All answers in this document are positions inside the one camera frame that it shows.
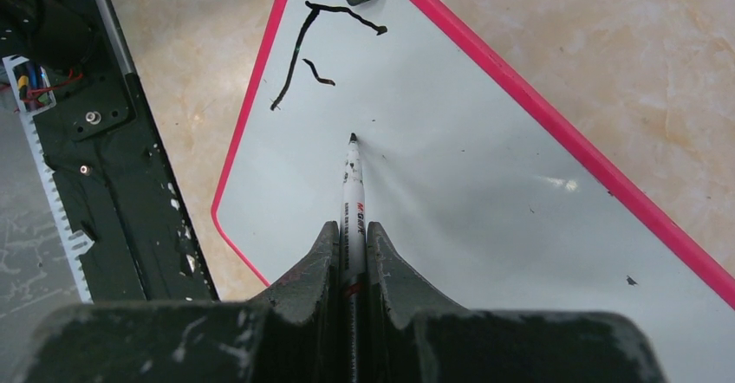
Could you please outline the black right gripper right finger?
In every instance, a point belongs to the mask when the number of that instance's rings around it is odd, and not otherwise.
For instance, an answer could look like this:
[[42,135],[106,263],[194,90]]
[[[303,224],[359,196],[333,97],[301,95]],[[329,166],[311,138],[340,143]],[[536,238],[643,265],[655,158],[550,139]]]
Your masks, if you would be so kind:
[[609,312],[476,310],[367,228],[371,371],[379,382],[663,382],[648,338]]

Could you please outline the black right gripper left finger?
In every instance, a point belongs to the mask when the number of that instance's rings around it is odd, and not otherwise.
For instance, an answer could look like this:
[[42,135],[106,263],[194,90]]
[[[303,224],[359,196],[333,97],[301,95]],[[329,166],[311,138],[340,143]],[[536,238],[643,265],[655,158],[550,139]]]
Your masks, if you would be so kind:
[[78,304],[48,315],[15,382],[344,382],[327,222],[309,252],[240,302]]

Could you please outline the white whiteboard marker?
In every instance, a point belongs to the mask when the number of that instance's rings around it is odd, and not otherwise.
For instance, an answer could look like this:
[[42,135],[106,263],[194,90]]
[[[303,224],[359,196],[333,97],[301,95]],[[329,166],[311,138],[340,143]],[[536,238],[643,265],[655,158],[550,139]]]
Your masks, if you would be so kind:
[[351,133],[343,167],[340,220],[340,282],[346,315],[349,382],[361,380],[360,292],[366,269],[364,199],[359,141]]

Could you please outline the red framed whiteboard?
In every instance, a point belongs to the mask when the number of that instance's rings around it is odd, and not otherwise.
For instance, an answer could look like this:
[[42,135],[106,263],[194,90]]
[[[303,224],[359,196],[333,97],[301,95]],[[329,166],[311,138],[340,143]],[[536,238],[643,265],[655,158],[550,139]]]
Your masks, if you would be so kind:
[[265,283],[342,208],[468,308],[604,310],[672,382],[734,379],[734,281],[439,0],[274,0],[213,201]]

